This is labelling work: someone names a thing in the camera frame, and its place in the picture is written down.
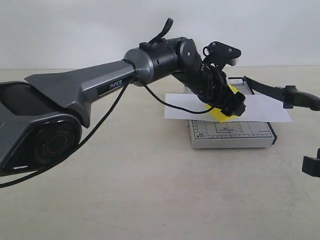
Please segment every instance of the beige table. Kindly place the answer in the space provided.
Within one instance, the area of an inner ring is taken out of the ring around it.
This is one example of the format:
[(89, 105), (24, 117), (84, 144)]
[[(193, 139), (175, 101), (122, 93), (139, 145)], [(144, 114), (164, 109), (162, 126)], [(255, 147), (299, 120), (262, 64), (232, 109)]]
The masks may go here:
[[(2, 70), (0, 79), (44, 72), (50, 70)], [(320, 96), (320, 67), (226, 72)], [(172, 77), (150, 87), (162, 99), (183, 92)], [(93, 105), (91, 128), (117, 94)], [(320, 113), (289, 113), (292, 123), (272, 124), (278, 140), (270, 149), (194, 150), (185, 121), (164, 119), (163, 105), (130, 86), (66, 162), (0, 190), (0, 239), (318, 240), (320, 179), (301, 167), (320, 147)]]

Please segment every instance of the black cable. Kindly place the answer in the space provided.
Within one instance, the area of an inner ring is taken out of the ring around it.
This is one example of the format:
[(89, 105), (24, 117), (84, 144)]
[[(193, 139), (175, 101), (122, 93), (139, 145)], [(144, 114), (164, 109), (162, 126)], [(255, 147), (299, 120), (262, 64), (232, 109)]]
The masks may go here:
[(161, 99), (147, 86), (147, 84), (146, 84), (143, 80), (139, 79), (139, 81), (142, 83), (142, 85), (147, 89), (147, 91), (148, 91), (155, 99), (157, 99), (160, 103), (162, 103), (163, 105), (166, 105), (166, 106), (168, 106), (168, 107), (170, 107), (170, 108), (182, 110), (182, 111), (185, 111), (185, 112), (188, 112), (188, 113), (191, 113), (191, 114), (206, 114), (206, 113), (210, 112), (212, 109), (215, 108), (214, 106), (212, 106), (212, 107), (210, 107), (209, 109), (207, 109), (207, 110), (205, 110), (205, 111), (191, 111), (191, 110), (185, 109), (185, 108), (180, 107), (180, 106), (175, 106), (175, 105), (169, 104), (169, 103), (161, 100)]
[(57, 166), (58, 164), (62, 163), (63, 161), (65, 161), (68, 157), (70, 157), (70, 155), (72, 155), (73, 153), (75, 153), (77, 150), (79, 150), (85, 143), (87, 143), (87, 141), (89, 141), (89, 139), (95, 134), (95, 132), (98, 130), (98, 128), (102, 125), (102, 123), (109, 117), (109, 115), (111, 114), (111, 112), (115, 109), (116, 105), (118, 104), (120, 98), (123, 96), (125, 90), (127, 89), (128, 85), (131, 82), (127, 82), (121, 92), (119, 93), (118, 97), (116, 98), (116, 100), (114, 101), (114, 103), (112, 104), (112, 106), (110, 107), (109, 111), (103, 116), (103, 118), (101, 118), (101, 120), (97, 123), (97, 125), (92, 129), (92, 131), (82, 140), (82, 142), (80, 142), (68, 155), (64, 156), (62, 159), (60, 159), (59, 161), (54, 161), (53, 164), (51, 164), (50, 166), (47, 166), (45, 168), (42, 168), (36, 172), (33, 172), (27, 176), (21, 177), (19, 179), (13, 180), (13, 181), (9, 181), (6, 183), (1, 183), (0, 184), (0, 189), (3, 188), (7, 188), (7, 187), (11, 187), (13, 185), (22, 183), (26, 180), (29, 180), (31, 178), (34, 178), (40, 174), (43, 174), (44, 172), (52, 169), (53, 167)]

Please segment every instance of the robotic arm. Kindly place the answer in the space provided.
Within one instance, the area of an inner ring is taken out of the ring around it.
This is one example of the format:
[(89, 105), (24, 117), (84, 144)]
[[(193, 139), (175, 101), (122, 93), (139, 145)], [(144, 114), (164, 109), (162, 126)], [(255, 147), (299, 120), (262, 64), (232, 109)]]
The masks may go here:
[(160, 34), (130, 49), (122, 60), (35, 74), (25, 82), (0, 83), (0, 176), (36, 171), (0, 188), (43, 173), (68, 158), (83, 145), (82, 126), (91, 125), (91, 105), (122, 89), (118, 101), (129, 84), (149, 89), (149, 84), (172, 75), (211, 109), (241, 116), (245, 96), (233, 93), (223, 72), (225, 65), (236, 64), (241, 51), (215, 41), (203, 49), (202, 60), (192, 39), (164, 38), (172, 24), (169, 18)]

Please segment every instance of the white paper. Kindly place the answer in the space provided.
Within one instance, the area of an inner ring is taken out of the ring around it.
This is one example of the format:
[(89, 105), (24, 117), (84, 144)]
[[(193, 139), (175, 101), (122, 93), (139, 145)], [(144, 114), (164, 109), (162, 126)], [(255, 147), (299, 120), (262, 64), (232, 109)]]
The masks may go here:
[[(167, 93), (165, 102), (191, 111), (201, 112), (206, 110), (206, 105), (195, 94)], [(234, 117), (226, 122), (292, 122), (283, 102), (269, 96), (256, 94), (245, 95), (245, 111), (241, 116)], [(210, 113), (192, 114), (183, 110), (165, 106), (165, 119), (200, 120), (218, 122)]]

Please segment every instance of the yellow sticky note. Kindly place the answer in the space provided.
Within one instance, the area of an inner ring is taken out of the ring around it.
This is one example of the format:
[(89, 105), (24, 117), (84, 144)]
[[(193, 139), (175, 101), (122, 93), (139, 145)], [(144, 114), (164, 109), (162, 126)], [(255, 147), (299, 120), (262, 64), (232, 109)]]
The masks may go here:
[[(230, 87), (230, 89), (232, 90), (233, 93), (238, 92), (238, 89), (236, 89), (234, 86), (231, 86), (231, 85), (229, 85), (229, 84), (228, 84), (228, 86)], [(205, 105), (205, 108), (206, 108), (206, 109), (210, 109), (211, 106), (208, 105), (208, 104), (206, 104), (206, 105)], [(219, 108), (214, 108), (214, 109), (212, 109), (209, 113), (210, 113), (215, 119), (217, 119), (220, 123), (223, 123), (223, 122), (225, 122), (225, 121), (227, 121), (227, 120), (229, 120), (229, 119), (233, 119), (234, 117), (236, 117), (236, 116), (234, 116), (234, 115), (233, 115), (233, 116), (226, 116), (226, 115), (224, 115), (224, 114), (221, 112), (221, 109), (219, 109)]]

